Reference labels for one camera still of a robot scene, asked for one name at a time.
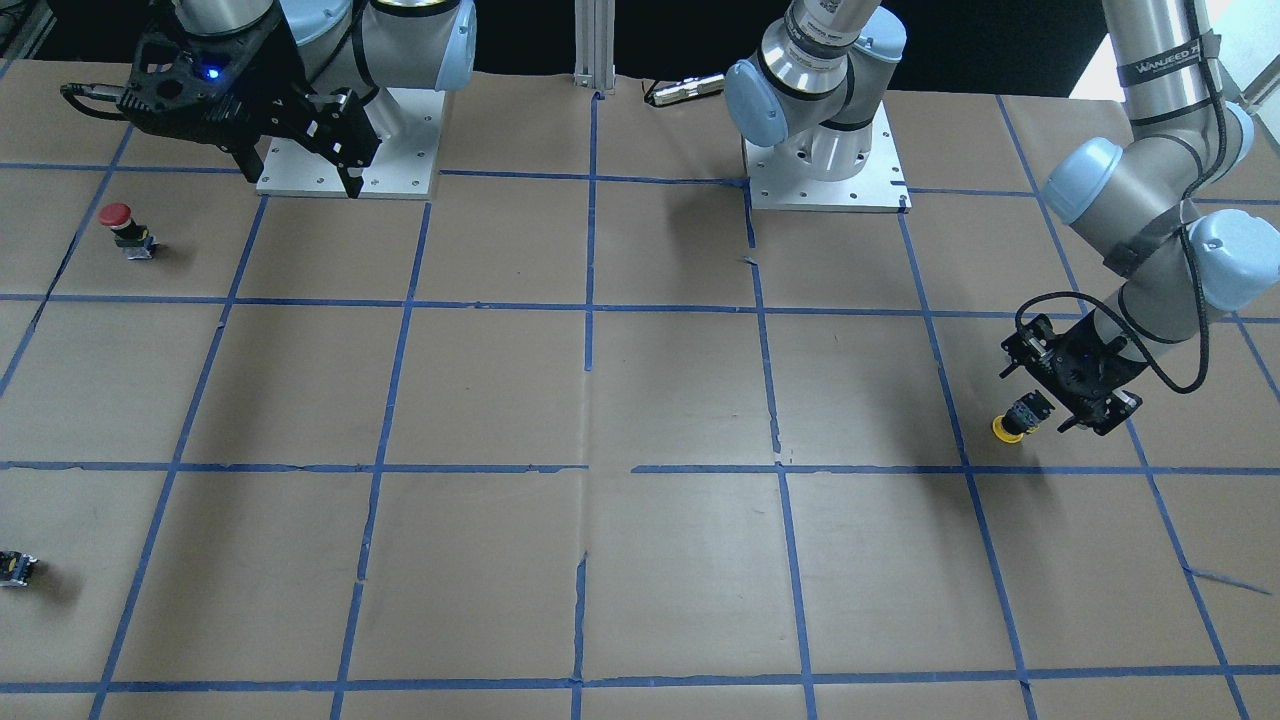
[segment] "red button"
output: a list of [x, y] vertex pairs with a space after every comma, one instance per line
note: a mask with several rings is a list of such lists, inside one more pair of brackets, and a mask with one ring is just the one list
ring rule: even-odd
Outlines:
[[133, 210], [124, 202], [113, 202], [97, 214], [97, 222], [102, 223], [109, 228], [119, 228], [129, 224], [129, 218], [133, 217]]

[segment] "cable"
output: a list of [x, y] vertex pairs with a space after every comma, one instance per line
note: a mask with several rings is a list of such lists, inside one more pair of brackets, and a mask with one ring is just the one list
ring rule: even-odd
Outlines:
[[97, 118], [100, 120], [128, 122], [128, 118], [125, 118], [122, 113], [106, 113], [104, 110], [90, 108], [79, 101], [81, 97], [88, 97], [91, 100], [101, 100], [104, 102], [119, 102], [120, 97], [124, 95], [123, 87], [114, 85], [82, 85], [78, 82], [69, 82], [61, 86], [59, 92], [72, 108], [76, 108], [91, 118]]
[[[1183, 8], [1187, 15], [1188, 33], [1192, 37], [1202, 37], [1203, 33], [1201, 33], [1199, 29], [1199, 18], [1197, 17], [1196, 13], [1194, 0], [1185, 0]], [[1213, 79], [1213, 68], [1212, 65], [1210, 65], [1210, 58], [1207, 58], [1203, 54], [1203, 51], [1201, 55], [1201, 60], [1197, 63], [1197, 65], [1199, 67], [1201, 78], [1204, 82], [1204, 87], [1208, 91], [1210, 101], [1213, 105], [1213, 119], [1217, 122], [1217, 154], [1213, 158], [1213, 164], [1206, 168], [1201, 173], [1201, 176], [1196, 178], [1194, 182], [1192, 182], [1192, 184], [1187, 186], [1187, 190], [1183, 192], [1183, 201], [1190, 200], [1192, 195], [1194, 195], [1196, 191], [1201, 188], [1201, 186], [1208, 182], [1210, 178], [1217, 174], [1219, 169], [1221, 169], [1222, 164], [1226, 161], [1226, 140], [1228, 140], [1226, 110], [1222, 106], [1222, 92], [1219, 90], [1217, 83]], [[1179, 386], [1169, 375], [1169, 373], [1166, 373], [1165, 369], [1160, 366], [1160, 363], [1156, 361], [1155, 355], [1152, 355], [1151, 350], [1147, 348], [1147, 343], [1143, 342], [1142, 337], [1137, 333], [1137, 331], [1134, 331], [1134, 328], [1123, 316], [1120, 316], [1119, 313], [1116, 313], [1111, 307], [1107, 307], [1107, 305], [1103, 301], [1098, 300], [1097, 297], [1085, 295], [1083, 292], [1074, 292], [1074, 291], [1051, 292], [1028, 300], [1027, 302], [1023, 304], [1021, 307], [1018, 309], [1018, 313], [1014, 316], [1014, 325], [1016, 325], [1018, 333], [1024, 334], [1027, 332], [1027, 325], [1023, 324], [1023, 316], [1027, 314], [1027, 310], [1030, 309], [1033, 305], [1038, 305], [1048, 300], [1057, 300], [1062, 297], [1070, 297], [1073, 300], [1083, 300], [1093, 305], [1096, 309], [1101, 310], [1103, 315], [1111, 319], [1111, 322], [1120, 328], [1120, 332], [1125, 336], [1126, 340], [1129, 340], [1129, 342], [1133, 343], [1133, 346], [1142, 355], [1143, 360], [1146, 360], [1147, 364], [1151, 365], [1151, 370], [1156, 373], [1156, 377], [1158, 377], [1160, 380], [1165, 383], [1166, 387], [1169, 387], [1169, 389], [1176, 392], [1178, 395], [1190, 395], [1196, 392], [1197, 389], [1203, 387], [1204, 380], [1208, 379], [1208, 364], [1210, 364], [1208, 302], [1204, 300], [1204, 282], [1201, 278], [1199, 260], [1196, 258], [1196, 249], [1192, 245], [1190, 233], [1187, 229], [1185, 224], [1178, 228], [1178, 241], [1181, 246], [1183, 256], [1187, 259], [1187, 266], [1190, 270], [1192, 287], [1196, 297], [1196, 319], [1197, 324], [1199, 325], [1198, 328], [1199, 366], [1196, 372], [1196, 379], [1192, 380], [1190, 384]]]
[[329, 65], [332, 65], [333, 61], [338, 59], [338, 55], [342, 54], [343, 49], [347, 47], [347, 44], [351, 42], [351, 33], [360, 24], [360, 18], [365, 14], [365, 8], [367, 5], [369, 0], [357, 0], [357, 3], [352, 5], [351, 22], [347, 23], [347, 29], [343, 31], [342, 37], [338, 40], [338, 45], [335, 45], [333, 49], [333, 53], [329, 53], [329, 56], [325, 58], [323, 63], [320, 63], [320, 67], [316, 68], [316, 72], [311, 73], [311, 77], [307, 78], [307, 85], [314, 86], [315, 82], [320, 79], [320, 76], [323, 76], [324, 72], [329, 69]]

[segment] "black background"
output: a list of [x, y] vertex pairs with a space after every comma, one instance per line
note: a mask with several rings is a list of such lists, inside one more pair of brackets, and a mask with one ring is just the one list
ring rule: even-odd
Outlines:
[[[617, 0], [617, 72], [680, 79], [750, 55], [790, 0]], [[128, 61], [146, 0], [49, 0], [44, 59]], [[476, 69], [573, 70], [572, 0], [476, 0]], [[1097, 0], [884, 0], [908, 29], [897, 90], [1066, 96], [1106, 32]]]

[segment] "white mounting base plate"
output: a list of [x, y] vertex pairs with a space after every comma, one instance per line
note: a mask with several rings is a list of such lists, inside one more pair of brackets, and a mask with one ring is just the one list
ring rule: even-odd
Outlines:
[[[429, 200], [435, 179], [435, 158], [444, 124], [444, 92], [436, 90], [383, 88], [403, 110], [404, 128], [378, 147], [374, 163], [365, 169], [361, 197], [383, 200]], [[271, 140], [259, 195], [288, 197], [346, 197], [338, 170], [328, 160], [303, 150], [292, 140]]]
[[812, 210], [819, 213], [897, 213], [911, 209], [902, 163], [888, 127], [884, 105], [872, 120], [876, 143], [867, 164], [845, 181], [818, 181], [801, 173], [800, 160], [782, 156], [774, 147], [742, 141], [751, 208], [756, 210]]

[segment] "metal connector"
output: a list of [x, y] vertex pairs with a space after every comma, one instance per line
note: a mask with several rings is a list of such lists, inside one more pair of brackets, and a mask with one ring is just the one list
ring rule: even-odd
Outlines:
[[685, 78], [675, 85], [658, 90], [658, 83], [644, 94], [644, 101], [654, 108], [666, 108], [677, 102], [687, 102], [699, 97], [709, 97], [724, 92], [724, 73], [707, 77]]

